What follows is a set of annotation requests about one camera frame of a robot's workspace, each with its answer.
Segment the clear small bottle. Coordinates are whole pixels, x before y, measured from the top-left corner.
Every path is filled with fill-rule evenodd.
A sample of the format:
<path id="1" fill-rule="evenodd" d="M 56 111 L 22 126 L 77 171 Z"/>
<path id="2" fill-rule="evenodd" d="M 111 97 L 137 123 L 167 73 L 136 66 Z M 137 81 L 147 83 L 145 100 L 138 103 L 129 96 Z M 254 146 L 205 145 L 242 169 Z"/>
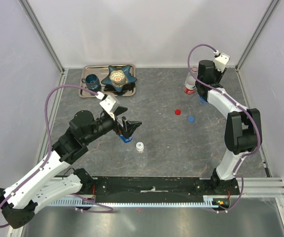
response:
<path id="1" fill-rule="evenodd" d="M 134 159 L 138 168 L 145 168 L 148 162 L 148 150 L 144 144 L 144 150 L 142 152 L 134 151 Z"/>

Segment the white QR bottle cap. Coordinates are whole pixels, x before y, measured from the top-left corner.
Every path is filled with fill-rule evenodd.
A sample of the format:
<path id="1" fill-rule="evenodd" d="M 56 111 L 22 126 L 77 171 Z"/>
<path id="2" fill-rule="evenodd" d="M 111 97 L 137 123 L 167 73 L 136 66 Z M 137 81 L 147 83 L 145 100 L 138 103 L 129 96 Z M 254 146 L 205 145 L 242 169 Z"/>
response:
<path id="1" fill-rule="evenodd" d="M 137 142 L 136 143 L 136 149 L 137 149 L 137 151 L 142 152 L 144 150 L 143 142 Z"/>

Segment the red bottle cap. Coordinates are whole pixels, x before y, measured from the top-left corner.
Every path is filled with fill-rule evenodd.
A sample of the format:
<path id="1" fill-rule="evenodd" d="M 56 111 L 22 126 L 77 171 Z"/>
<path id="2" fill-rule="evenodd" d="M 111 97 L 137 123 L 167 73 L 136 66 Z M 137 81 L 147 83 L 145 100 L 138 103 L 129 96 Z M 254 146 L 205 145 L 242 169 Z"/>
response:
<path id="1" fill-rule="evenodd" d="M 181 110 L 176 109 L 176 110 L 175 110 L 175 114 L 176 114 L 176 115 L 181 115 Z"/>

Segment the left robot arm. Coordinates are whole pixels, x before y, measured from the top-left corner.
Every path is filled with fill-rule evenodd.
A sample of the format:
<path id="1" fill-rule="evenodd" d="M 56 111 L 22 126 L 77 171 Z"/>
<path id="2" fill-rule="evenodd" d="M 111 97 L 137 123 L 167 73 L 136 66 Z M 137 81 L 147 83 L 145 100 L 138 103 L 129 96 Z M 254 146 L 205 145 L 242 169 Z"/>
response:
<path id="1" fill-rule="evenodd" d="M 117 120 L 106 111 L 102 111 L 99 118 L 94 118 L 88 110 L 77 112 L 65 134 L 49 145 L 47 155 L 33 169 L 14 185 L 0 188 L 0 212 L 6 226 L 20 228 L 54 200 L 65 195 L 91 192 L 95 181 L 83 168 L 76 169 L 56 185 L 43 186 L 87 153 L 91 142 L 112 130 L 120 138 L 130 141 L 141 124 L 141 121 L 130 121 L 125 117 Z"/>

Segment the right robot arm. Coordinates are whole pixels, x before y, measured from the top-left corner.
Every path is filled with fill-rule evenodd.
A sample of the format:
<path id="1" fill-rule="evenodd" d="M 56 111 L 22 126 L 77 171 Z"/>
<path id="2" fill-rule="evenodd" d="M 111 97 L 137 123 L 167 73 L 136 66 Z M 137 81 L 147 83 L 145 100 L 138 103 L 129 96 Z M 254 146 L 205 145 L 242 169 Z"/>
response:
<path id="1" fill-rule="evenodd" d="M 219 70 L 212 60 L 201 60 L 198 65 L 198 94 L 226 118 L 226 152 L 221 163 L 213 170 L 210 181 L 205 182 L 203 191 L 217 195 L 238 195 L 240 191 L 235 176 L 245 158 L 262 143 L 261 118 L 258 109 L 241 105 L 220 85 L 225 71 Z"/>

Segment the blue cap water bottle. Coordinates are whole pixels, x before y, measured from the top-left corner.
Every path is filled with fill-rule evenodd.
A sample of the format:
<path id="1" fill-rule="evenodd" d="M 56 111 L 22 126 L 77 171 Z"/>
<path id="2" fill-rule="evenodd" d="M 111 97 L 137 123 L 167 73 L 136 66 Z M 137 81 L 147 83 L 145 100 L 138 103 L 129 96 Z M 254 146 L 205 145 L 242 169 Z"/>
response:
<path id="1" fill-rule="evenodd" d="M 199 97 L 199 104 L 202 105 L 202 106 L 205 106 L 205 105 L 207 105 L 207 101 L 202 96 L 200 96 Z"/>

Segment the blue label small bottle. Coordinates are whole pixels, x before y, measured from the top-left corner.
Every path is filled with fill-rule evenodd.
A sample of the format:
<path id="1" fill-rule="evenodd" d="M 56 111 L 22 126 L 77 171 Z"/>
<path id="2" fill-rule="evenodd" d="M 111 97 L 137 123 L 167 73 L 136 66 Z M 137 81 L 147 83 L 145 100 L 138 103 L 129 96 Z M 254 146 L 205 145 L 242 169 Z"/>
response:
<path id="1" fill-rule="evenodd" d="M 126 137 L 123 136 L 123 135 L 119 135 L 119 137 L 121 138 L 121 140 L 122 140 L 124 143 L 129 143 L 129 142 L 131 142 L 132 139 L 133 139 L 133 136 L 130 136 L 130 137 L 126 138 Z"/>

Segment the blue bottle cap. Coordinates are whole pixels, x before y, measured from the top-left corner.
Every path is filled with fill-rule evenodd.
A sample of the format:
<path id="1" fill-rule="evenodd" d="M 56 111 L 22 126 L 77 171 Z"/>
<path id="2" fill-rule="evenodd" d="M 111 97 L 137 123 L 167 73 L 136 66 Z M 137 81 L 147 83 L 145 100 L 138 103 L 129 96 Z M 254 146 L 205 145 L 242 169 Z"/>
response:
<path id="1" fill-rule="evenodd" d="M 188 117 L 188 121 L 189 121 L 189 122 L 194 122 L 194 117 L 193 117 L 193 116 L 189 116 L 189 117 Z"/>

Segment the red label water bottle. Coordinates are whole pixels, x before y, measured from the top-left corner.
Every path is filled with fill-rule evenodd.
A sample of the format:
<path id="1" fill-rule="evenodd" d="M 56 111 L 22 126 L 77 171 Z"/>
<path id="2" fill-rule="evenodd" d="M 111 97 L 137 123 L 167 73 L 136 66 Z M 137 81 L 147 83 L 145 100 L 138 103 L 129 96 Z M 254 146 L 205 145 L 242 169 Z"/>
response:
<path id="1" fill-rule="evenodd" d="M 191 95 L 195 93 L 196 86 L 195 86 L 195 78 L 197 77 L 198 67 L 194 66 L 191 68 L 192 73 L 195 75 L 195 77 L 192 76 L 190 72 L 188 72 L 185 84 L 184 84 L 184 92 L 188 95 Z"/>

